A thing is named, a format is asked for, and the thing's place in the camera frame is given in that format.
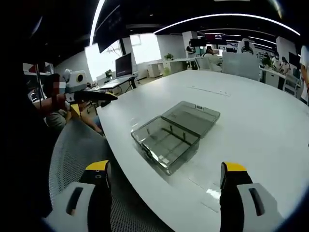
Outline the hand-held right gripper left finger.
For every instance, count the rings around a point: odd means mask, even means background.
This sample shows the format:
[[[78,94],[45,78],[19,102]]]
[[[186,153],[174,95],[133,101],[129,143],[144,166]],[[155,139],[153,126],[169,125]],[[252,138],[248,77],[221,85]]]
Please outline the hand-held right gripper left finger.
[[[112,195],[110,162],[91,163],[78,182],[55,196],[53,210],[45,219],[54,232],[110,232]]]

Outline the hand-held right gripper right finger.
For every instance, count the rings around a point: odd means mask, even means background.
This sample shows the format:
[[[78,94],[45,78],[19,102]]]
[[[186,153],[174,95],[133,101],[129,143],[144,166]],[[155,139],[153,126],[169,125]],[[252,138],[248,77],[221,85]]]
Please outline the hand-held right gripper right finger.
[[[221,163],[220,190],[220,231],[273,232],[283,222],[275,198],[242,165]]]

